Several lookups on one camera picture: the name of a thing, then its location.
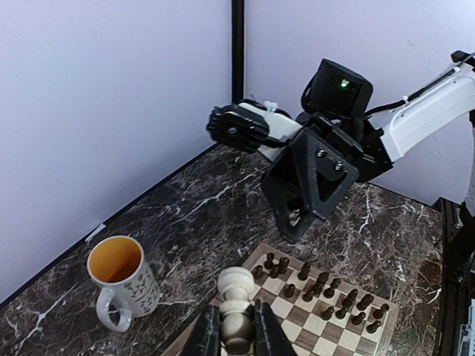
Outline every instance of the white wall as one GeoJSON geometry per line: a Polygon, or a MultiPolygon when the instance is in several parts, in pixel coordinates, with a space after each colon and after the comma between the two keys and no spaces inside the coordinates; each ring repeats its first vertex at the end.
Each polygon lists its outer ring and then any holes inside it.
{"type": "Polygon", "coordinates": [[[0,302],[210,146],[229,1],[0,4],[0,302]]]}
{"type": "MultiPolygon", "coordinates": [[[[370,108],[400,100],[441,73],[457,50],[475,51],[475,1],[253,0],[247,2],[246,93],[296,115],[322,58],[373,83],[370,108]]],[[[421,142],[375,180],[432,204],[460,202],[473,140],[462,117],[421,142]]]]}

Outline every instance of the mug handle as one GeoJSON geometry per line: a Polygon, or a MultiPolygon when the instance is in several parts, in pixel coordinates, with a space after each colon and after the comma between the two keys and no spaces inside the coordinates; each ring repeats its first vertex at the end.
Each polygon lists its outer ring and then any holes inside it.
{"type": "Polygon", "coordinates": [[[96,303],[96,313],[100,322],[107,326],[113,332],[126,332],[132,323],[132,311],[128,309],[127,305],[119,300],[116,292],[112,288],[102,287],[96,303]],[[109,316],[109,308],[115,306],[120,313],[119,323],[116,325],[112,323],[109,316]]]}

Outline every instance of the wooden chess piece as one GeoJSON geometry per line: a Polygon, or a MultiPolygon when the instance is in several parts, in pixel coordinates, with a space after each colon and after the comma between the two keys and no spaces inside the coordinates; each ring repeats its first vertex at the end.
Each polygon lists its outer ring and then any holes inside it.
{"type": "Polygon", "coordinates": [[[366,327],[366,331],[369,332],[370,334],[374,334],[376,330],[378,330],[378,327],[381,326],[381,321],[377,320],[374,323],[368,325],[366,327]]]}
{"type": "Polygon", "coordinates": [[[274,266],[274,254],[272,252],[269,252],[266,256],[266,262],[264,262],[264,267],[266,269],[272,269],[274,266]]]}
{"type": "Polygon", "coordinates": [[[363,320],[365,319],[366,314],[364,312],[359,313],[358,315],[355,315],[354,317],[351,318],[351,323],[353,325],[359,325],[363,323],[363,320]]]}
{"type": "Polygon", "coordinates": [[[370,304],[373,302],[374,297],[371,294],[366,294],[363,299],[360,300],[358,304],[356,304],[356,308],[358,310],[364,311],[370,304]]]}
{"type": "Polygon", "coordinates": [[[279,273],[284,274],[287,272],[287,267],[289,266],[289,259],[287,257],[281,257],[279,259],[279,273]]]}
{"type": "Polygon", "coordinates": [[[272,269],[270,270],[269,277],[271,278],[277,278],[279,277],[279,266],[274,265],[272,269]]]}
{"type": "Polygon", "coordinates": [[[381,308],[379,309],[376,309],[374,312],[373,312],[373,316],[375,319],[382,319],[384,314],[386,314],[386,312],[389,310],[389,306],[385,303],[381,306],[381,308]]]}
{"type": "Polygon", "coordinates": [[[264,271],[261,265],[257,265],[254,267],[254,271],[252,272],[252,276],[255,280],[259,280],[264,276],[264,271]]]}
{"type": "Polygon", "coordinates": [[[338,318],[338,319],[344,319],[344,317],[347,316],[347,312],[348,312],[348,307],[347,306],[342,306],[340,310],[338,310],[336,313],[335,313],[335,316],[338,318]]]}
{"type": "Polygon", "coordinates": [[[284,289],[285,298],[292,298],[295,294],[295,284],[289,284],[287,288],[284,289]]]}
{"type": "Polygon", "coordinates": [[[329,306],[327,310],[325,310],[323,313],[321,313],[321,318],[323,320],[330,320],[332,318],[333,312],[335,311],[335,308],[332,306],[329,306]]]}

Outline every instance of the dark square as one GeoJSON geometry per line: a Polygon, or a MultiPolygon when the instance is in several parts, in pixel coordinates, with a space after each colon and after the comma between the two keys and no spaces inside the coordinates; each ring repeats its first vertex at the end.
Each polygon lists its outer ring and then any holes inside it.
{"type": "Polygon", "coordinates": [[[317,303],[313,307],[312,314],[320,316],[321,313],[326,311],[330,306],[332,305],[327,302],[324,302],[323,300],[317,300],[317,303]]]}
{"type": "Polygon", "coordinates": [[[341,334],[343,334],[343,330],[344,329],[338,325],[328,323],[325,326],[324,332],[321,333],[321,337],[331,341],[332,343],[338,344],[341,334]]]}
{"type": "Polygon", "coordinates": [[[261,299],[263,302],[267,302],[268,304],[272,305],[276,297],[277,296],[273,295],[270,291],[261,288],[255,295],[254,300],[261,299]]]}
{"type": "Polygon", "coordinates": [[[341,346],[336,346],[335,351],[333,352],[333,356],[353,356],[355,353],[350,351],[349,349],[345,349],[341,346]]]}
{"type": "Polygon", "coordinates": [[[283,280],[284,282],[286,282],[287,280],[289,280],[291,275],[292,275],[292,269],[287,268],[287,271],[284,274],[279,274],[278,278],[279,280],[283,280]]]}
{"type": "Polygon", "coordinates": [[[317,341],[318,335],[315,335],[308,330],[302,329],[294,344],[300,346],[302,349],[306,349],[307,351],[312,351],[317,344],[317,341]]]}
{"type": "Polygon", "coordinates": [[[295,293],[293,295],[292,298],[287,298],[285,295],[284,295],[284,289],[287,288],[287,284],[281,289],[281,291],[279,292],[279,297],[281,297],[282,299],[286,300],[287,302],[289,303],[295,303],[298,299],[298,296],[300,295],[300,291],[298,289],[295,288],[295,293]]]}
{"type": "Polygon", "coordinates": [[[363,356],[373,356],[377,344],[374,341],[362,337],[356,347],[356,352],[363,356]]]}
{"type": "Polygon", "coordinates": [[[298,306],[293,306],[292,309],[290,309],[289,315],[287,315],[286,319],[298,326],[304,326],[309,315],[310,313],[308,311],[303,310],[298,306]]]}
{"type": "Polygon", "coordinates": [[[350,331],[350,332],[354,332],[355,334],[361,335],[361,334],[363,334],[363,330],[364,330],[365,325],[366,325],[366,321],[364,321],[364,320],[363,320],[363,323],[361,323],[359,325],[353,325],[353,323],[351,322],[351,318],[350,318],[350,319],[348,319],[347,327],[345,329],[350,331]]]}

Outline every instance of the chess piece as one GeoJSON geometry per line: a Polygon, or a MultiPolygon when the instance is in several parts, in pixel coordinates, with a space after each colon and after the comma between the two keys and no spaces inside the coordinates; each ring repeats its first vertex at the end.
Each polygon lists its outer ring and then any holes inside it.
{"type": "Polygon", "coordinates": [[[389,306],[385,303],[381,306],[381,308],[373,312],[373,316],[375,319],[382,319],[384,314],[386,314],[388,310],[389,310],[389,306]]]}
{"type": "Polygon", "coordinates": [[[264,271],[261,265],[257,265],[254,267],[254,271],[252,272],[252,276],[255,280],[259,280],[264,276],[264,271]]]}
{"type": "Polygon", "coordinates": [[[341,280],[339,278],[334,278],[330,284],[330,287],[324,291],[324,296],[328,299],[333,298],[335,295],[335,289],[340,285],[341,280]]]}
{"type": "Polygon", "coordinates": [[[302,295],[302,300],[304,302],[311,302],[313,295],[314,295],[313,290],[309,289],[304,295],[302,295]]]}
{"type": "Polygon", "coordinates": [[[376,330],[378,330],[378,327],[381,326],[381,321],[377,320],[374,323],[368,325],[366,327],[366,331],[369,332],[370,334],[374,334],[376,330]]]}
{"type": "Polygon", "coordinates": [[[287,288],[284,289],[285,298],[292,298],[295,294],[295,284],[289,284],[287,288]]]}
{"type": "Polygon", "coordinates": [[[329,278],[329,277],[330,277],[330,273],[328,273],[328,272],[321,272],[321,273],[318,275],[316,284],[321,284],[321,285],[325,286],[325,283],[328,281],[328,278],[329,278]]]}
{"type": "Polygon", "coordinates": [[[271,278],[277,278],[279,277],[279,266],[274,265],[272,269],[270,270],[269,277],[271,278]]]}
{"type": "Polygon", "coordinates": [[[221,341],[229,354],[245,355],[254,338],[250,302],[254,290],[252,273],[242,267],[226,268],[217,279],[217,290],[224,299],[220,304],[221,341]]]}
{"type": "Polygon", "coordinates": [[[358,310],[364,311],[370,304],[373,302],[374,297],[371,294],[366,294],[363,299],[360,300],[358,304],[356,304],[356,308],[358,310]]]}
{"type": "Polygon", "coordinates": [[[298,272],[297,278],[299,280],[306,280],[309,277],[309,272],[310,272],[310,264],[308,262],[305,262],[300,272],[298,272]]]}
{"type": "Polygon", "coordinates": [[[363,320],[365,319],[366,314],[364,312],[359,313],[358,315],[355,315],[354,317],[351,318],[351,323],[353,325],[359,325],[363,323],[363,320]]]}
{"type": "Polygon", "coordinates": [[[335,308],[332,306],[329,306],[327,310],[325,310],[323,313],[321,313],[321,318],[323,320],[330,320],[332,318],[333,312],[335,311],[335,308]]]}
{"type": "Polygon", "coordinates": [[[266,262],[264,262],[264,267],[266,269],[272,269],[274,266],[274,254],[272,252],[269,252],[266,256],[266,262]]]}
{"type": "Polygon", "coordinates": [[[281,257],[279,259],[279,274],[284,274],[287,272],[287,267],[289,266],[289,259],[287,257],[281,257]]]}
{"type": "Polygon", "coordinates": [[[347,316],[347,312],[348,312],[348,307],[347,306],[343,306],[341,307],[340,310],[338,310],[336,313],[335,313],[335,316],[338,318],[338,319],[344,319],[344,317],[347,316]]]}

